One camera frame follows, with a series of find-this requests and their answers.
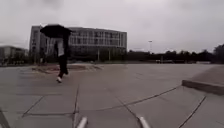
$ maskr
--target white sneaker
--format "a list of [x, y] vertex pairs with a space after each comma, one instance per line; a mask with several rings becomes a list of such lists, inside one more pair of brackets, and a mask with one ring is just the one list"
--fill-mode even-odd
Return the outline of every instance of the white sneaker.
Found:
[[57, 81], [58, 81], [58, 83], [61, 83], [61, 81], [62, 81], [61, 77], [58, 77]]

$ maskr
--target black umbrella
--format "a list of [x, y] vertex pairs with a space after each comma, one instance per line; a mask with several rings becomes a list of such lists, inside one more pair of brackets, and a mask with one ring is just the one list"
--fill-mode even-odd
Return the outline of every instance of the black umbrella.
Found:
[[47, 25], [40, 30], [41, 33], [50, 37], [50, 38], [57, 38], [61, 36], [68, 37], [71, 33], [71, 30], [61, 26], [59, 24]]

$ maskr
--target concrete ledge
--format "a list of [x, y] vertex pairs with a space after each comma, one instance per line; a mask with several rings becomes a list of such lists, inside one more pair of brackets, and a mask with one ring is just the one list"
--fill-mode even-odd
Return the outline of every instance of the concrete ledge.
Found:
[[216, 95], [224, 95], [224, 87], [222, 87], [222, 85], [198, 82], [194, 80], [183, 80], [182, 86], [185, 86], [188, 88], [194, 88], [194, 89], [204, 91], [207, 93], [213, 93]]

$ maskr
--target ground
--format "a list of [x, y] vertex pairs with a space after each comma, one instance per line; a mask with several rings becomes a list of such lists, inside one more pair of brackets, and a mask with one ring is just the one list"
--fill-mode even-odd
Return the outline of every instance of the ground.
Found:
[[98, 65], [72, 71], [63, 83], [56, 74], [32, 67], [0, 68], [0, 108], [11, 127], [140, 128], [143, 116], [153, 128], [224, 128], [224, 98], [181, 86], [216, 65]]

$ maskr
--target sky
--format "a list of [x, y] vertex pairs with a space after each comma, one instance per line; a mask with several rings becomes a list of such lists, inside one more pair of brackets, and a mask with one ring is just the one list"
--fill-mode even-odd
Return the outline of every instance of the sky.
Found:
[[223, 12], [224, 0], [0, 0], [0, 45], [28, 48], [32, 25], [59, 23], [125, 31], [132, 50], [213, 51]]

